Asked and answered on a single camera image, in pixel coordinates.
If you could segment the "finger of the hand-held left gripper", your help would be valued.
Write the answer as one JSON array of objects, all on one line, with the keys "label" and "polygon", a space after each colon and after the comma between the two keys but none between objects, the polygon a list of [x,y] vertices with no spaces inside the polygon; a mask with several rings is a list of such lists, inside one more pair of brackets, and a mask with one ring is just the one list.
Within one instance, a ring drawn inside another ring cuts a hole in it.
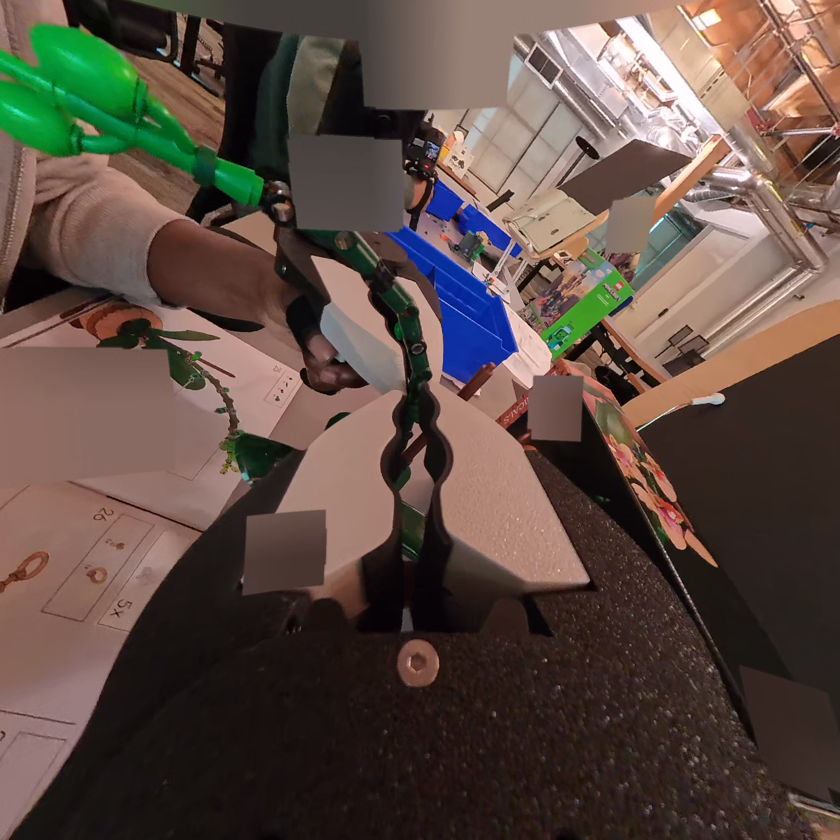
[{"label": "finger of the hand-held left gripper", "polygon": [[328,299],[320,317],[325,338],[376,391],[406,393],[403,351],[361,275],[334,259],[314,256],[311,261]]},{"label": "finger of the hand-held left gripper", "polygon": [[[426,340],[441,326],[437,293],[431,281],[415,265],[407,250],[388,234],[360,233],[361,238],[385,268],[391,271],[396,282],[413,299],[419,311],[423,336]],[[381,344],[397,344],[393,327],[397,323],[393,310],[378,301],[364,279],[354,280],[354,320],[373,340]]]}]

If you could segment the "white paper sheet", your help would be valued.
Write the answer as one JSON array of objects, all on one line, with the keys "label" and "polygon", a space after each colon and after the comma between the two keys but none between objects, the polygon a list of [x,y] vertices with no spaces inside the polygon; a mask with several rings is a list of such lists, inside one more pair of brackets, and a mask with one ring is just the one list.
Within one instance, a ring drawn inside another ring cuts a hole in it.
[{"label": "white paper sheet", "polygon": [[520,314],[513,311],[506,303],[504,307],[517,350],[503,362],[503,365],[516,382],[530,389],[535,376],[547,375],[550,371],[552,354],[540,335],[520,317]]}]

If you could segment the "green toy set box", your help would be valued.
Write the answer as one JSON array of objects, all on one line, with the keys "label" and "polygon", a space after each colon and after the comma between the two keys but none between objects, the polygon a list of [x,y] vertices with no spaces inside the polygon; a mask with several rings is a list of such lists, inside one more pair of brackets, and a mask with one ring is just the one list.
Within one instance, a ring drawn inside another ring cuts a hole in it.
[{"label": "green toy set box", "polygon": [[522,316],[546,344],[553,361],[632,299],[637,262],[637,254],[603,257],[587,248],[525,307]]}]

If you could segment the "instruction booklet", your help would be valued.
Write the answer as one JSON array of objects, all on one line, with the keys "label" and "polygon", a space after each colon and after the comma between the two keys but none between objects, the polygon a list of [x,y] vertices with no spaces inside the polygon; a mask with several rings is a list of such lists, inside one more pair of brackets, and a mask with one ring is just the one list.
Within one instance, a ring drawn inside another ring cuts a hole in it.
[{"label": "instruction booklet", "polygon": [[6,348],[95,348],[127,320],[164,331],[210,376],[174,382],[175,465],[2,490],[2,805],[44,788],[73,750],[121,646],[175,562],[240,481],[220,447],[239,429],[267,437],[301,387],[291,367],[187,310],[90,304],[2,339]]}]

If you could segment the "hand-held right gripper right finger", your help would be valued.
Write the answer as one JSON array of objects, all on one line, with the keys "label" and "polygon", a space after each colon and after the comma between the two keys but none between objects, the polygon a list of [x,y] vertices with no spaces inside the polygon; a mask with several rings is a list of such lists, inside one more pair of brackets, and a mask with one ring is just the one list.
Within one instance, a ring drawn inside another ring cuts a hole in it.
[{"label": "hand-held right gripper right finger", "polygon": [[423,538],[423,630],[478,632],[500,601],[591,586],[519,442],[454,394],[423,398],[434,478]]}]

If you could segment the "dark green garment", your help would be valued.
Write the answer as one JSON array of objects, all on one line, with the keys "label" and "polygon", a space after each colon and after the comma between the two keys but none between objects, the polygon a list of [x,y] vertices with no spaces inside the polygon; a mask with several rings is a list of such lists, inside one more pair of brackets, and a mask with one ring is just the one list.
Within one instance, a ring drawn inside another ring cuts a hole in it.
[{"label": "dark green garment", "polygon": [[286,33],[259,82],[248,165],[289,185],[291,135],[363,136],[365,114],[359,43]]}]

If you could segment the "wooden table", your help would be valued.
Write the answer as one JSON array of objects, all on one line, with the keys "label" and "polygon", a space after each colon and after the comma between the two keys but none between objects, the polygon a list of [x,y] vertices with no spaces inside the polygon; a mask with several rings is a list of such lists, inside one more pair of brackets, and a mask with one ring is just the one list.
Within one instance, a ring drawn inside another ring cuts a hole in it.
[{"label": "wooden table", "polygon": [[604,318],[598,322],[592,328],[591,336],[638,393],[644,393],[672,378],[654,356],[637,347],[635,339],[622,331],[614,319]]}]

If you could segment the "brown brick rod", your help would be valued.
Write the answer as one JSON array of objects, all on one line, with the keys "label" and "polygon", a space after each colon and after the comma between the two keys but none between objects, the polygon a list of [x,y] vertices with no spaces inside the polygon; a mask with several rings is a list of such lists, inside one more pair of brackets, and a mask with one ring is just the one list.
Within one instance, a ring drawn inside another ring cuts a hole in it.
[{"label": "brown brick rod", "polygon": [[[480,388],[486,384],[494,374],[497,365],[495,363],[484,364],[471,379],[464,384],[457,393],[457,396],[464,401],[469,401],[476,396]],[[422,430],[402,451],[397,461],[397,475],[401,476],[405,470],[410,469],[415,457],[426,447],[427,440]]]}]

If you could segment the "silver ventilation duct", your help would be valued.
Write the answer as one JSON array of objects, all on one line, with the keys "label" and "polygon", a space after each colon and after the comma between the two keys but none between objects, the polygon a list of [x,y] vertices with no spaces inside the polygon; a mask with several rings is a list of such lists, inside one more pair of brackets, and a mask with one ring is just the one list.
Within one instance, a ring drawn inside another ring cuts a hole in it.
[{"label": "silver ventilation duct", "polygon": [[770,157],[756,139],[740,130],[732,130],[724,136],[713,135],[702,147],[702,153],[706,156],[715,154],[716,163],[727,154],[735,154],[744,163],[742,168],[735,170],[718,166],[709,171],[704,180],[743,197],[791,259],[789,269],[756,291],[713,329],[713,332],[721,332],[738,322],[761,318],[824,271],[828,256],[805,229],[795,210],[804,209],[821,215],[820,224],[824,224],[828,215],[838,214],[838,179],[831,185],[802,183],[784,196],[774,180],[775,169]]}]

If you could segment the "green brick plant stem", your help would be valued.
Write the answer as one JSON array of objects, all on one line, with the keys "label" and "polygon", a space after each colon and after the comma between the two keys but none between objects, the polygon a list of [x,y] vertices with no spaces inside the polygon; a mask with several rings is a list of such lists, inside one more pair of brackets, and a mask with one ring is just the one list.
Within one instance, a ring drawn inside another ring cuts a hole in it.
[{"label": "green brick plant stem", "polygon": [[397,453],[421,424],[422,400],[434,378],[419,311],[391,271],[347,229],[303,227],[302,201],[284,182],[268,182],[243,165],[196,144],[131,64],[107,42],[76,28],[32,28],[34,66],[2,51],[2,131],[58,159],[110,156],[139,149],[214,187],[233,202],[260,210],[276,232],[296,229],[330,259],[352,268],[378,301],[393,310],[403,352],[406,393],[397,415]]}]

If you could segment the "black floor lamp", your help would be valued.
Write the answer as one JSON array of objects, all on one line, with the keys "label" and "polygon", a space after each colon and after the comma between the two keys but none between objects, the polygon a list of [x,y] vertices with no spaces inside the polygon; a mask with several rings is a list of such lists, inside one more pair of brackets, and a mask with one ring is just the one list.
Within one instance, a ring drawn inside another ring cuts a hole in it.
[{"label": "black floor lamp", "polygon": [[577,180],[582,174],[586,173],[596,163],[598,163],[602,156],[594,145],[582,136],[575,138],[578,149],[577,165],[574,169],[574,177],[570,175],[567,185],[571,184],[572,180]]}]

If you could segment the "pale green chair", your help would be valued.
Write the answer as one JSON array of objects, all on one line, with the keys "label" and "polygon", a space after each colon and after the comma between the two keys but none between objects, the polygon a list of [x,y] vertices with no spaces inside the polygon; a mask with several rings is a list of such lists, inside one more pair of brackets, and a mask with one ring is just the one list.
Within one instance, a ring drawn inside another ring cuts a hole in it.
[{"label": "pale green chair", "polygon": [[604,224],[608,214],[594,215],[563,191],[552,190],[504,217],[502,226],[520,245],[525,258],[536,263],[560,252],[570,253],[570,247],[584,242],[591,231]]}]

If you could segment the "person's left hand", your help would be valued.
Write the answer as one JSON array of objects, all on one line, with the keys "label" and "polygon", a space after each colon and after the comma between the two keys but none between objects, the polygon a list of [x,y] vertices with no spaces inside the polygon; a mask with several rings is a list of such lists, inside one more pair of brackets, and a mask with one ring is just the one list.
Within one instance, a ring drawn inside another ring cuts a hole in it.
[{"label": "person's left hand", "polygon": [[165,304],[288,332],[301,349],[310,387],[322,393],[360,389],[364,379],[322,334],[303,292],[276,273],[275,259],[252,245],[175,220],[154,236],[147,275]]}]

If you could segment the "orchid brick set box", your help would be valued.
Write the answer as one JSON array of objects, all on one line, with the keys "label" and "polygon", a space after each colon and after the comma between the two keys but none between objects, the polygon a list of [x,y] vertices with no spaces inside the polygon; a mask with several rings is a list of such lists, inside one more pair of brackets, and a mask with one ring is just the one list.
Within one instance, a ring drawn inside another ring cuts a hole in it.
[{"label": "orchid brick set box", "polygon": [[529,394],[522,393],[497,422],[524,446],[535,447],[635,541],[689,615],[749,734],[747,702],[694,603],[676,560],[695,557],[702,571],[718,564],[701,543],[670,480],[649,453],[623,406],[596,379],[576,369],[561,375],[582,383],[581,440],[533,443],[527,429]]}]

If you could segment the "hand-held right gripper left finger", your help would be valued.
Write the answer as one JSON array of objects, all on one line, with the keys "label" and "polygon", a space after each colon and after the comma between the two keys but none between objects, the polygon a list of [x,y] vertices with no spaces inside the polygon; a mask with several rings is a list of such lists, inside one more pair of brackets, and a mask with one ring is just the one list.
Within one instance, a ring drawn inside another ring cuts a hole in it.
[{"label": "hand-held right gripper left finger", "polygon": [[386,462],[403,399],[390,391],[323,432],[276,510],[247,519],[244,595],[300,592],[338,602],[349,618],[402,620],[401,527]]}]

